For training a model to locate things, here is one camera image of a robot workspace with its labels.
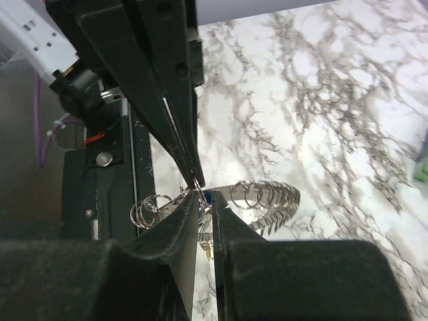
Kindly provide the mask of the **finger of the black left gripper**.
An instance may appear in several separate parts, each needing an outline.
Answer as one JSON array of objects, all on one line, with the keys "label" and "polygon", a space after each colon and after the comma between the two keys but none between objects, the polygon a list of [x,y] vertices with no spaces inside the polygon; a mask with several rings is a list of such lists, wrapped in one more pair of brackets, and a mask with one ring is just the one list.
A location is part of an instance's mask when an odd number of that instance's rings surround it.
[{"label": "finger of the black left gripper", "polygon": [[161,144],[169,130],[137,1],[77,1],[76,19],[138,117]]},{"label": "finger of the black left gripper", "polygon": [[137,1],[168,132],[161,144],[186,184],[205,184],[197,148],[196,87],[203,55],[194,1]]}]

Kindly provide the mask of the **blue tag key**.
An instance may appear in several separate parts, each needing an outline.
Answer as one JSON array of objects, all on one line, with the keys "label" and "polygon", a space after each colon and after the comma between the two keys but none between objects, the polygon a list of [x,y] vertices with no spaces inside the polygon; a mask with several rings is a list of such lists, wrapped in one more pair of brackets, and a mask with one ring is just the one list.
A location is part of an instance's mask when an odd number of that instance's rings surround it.
[{"label": "blue tag key", "polygon": [[204,233],[212,220],[212,194],[209,191],[204,191],[203,195],[203,200],[199,204],[199,233]]}]

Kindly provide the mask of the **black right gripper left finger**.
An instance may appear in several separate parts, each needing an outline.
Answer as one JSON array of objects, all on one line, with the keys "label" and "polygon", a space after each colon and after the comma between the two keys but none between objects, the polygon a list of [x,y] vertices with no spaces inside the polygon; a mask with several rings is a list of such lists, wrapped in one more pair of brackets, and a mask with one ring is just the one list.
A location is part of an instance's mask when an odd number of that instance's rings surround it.
[{"label": "black right gripper left finger", "polygon": [[198,216],[198,195],[191,191],[155,227],[111,249],[107,320],[191,319]]}]

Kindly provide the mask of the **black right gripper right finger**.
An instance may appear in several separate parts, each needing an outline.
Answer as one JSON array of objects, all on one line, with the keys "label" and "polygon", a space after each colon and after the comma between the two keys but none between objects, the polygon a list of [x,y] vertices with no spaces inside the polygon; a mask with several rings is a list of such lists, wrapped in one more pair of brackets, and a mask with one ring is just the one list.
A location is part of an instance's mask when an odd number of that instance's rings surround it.
[{"label": "black right gripper right finger", "polygon": [[409,320],[380,249],[359,240],[268,241],[212,194],[220,320]]}]

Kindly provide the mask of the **metal disc with keyrings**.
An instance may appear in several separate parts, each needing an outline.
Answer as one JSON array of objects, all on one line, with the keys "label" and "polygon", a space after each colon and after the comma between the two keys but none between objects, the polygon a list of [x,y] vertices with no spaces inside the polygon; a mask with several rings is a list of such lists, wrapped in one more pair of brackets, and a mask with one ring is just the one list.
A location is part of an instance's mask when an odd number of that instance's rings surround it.
[{"label": "metal disc with keyrings", "polygon": [[[278,181],[238,181],[204,191],[211,192],[212,203],[213,192],[217,191],[225,198],[226,209],[252,212],[254,218],[247,226],[260,235],[269,235],[284,226],[296,214],[301,198],[297,188]],[[188,193],[188,189],[182,188],[175,198],[166,194],[149,195],[131,207],[130,220],[137,228],[147,231],[168,217]],[[204,233],[198,230],[198,238],[207,259],[212,260],[212,220]]]}]

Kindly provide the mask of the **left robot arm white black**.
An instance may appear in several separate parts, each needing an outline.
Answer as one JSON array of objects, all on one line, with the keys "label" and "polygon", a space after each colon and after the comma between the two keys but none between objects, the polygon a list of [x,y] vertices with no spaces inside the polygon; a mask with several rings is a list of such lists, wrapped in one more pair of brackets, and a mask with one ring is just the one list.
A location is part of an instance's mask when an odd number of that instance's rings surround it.
[{"label": "left robot arm white black", "polygon": [[44,7],[51,23],[26,1],[2,1],[1,37],[27,58],[62,108],[111,147],[119,137],[116,104],[127,99],[186,184],[203,186],[195,2],[45,1]]}]

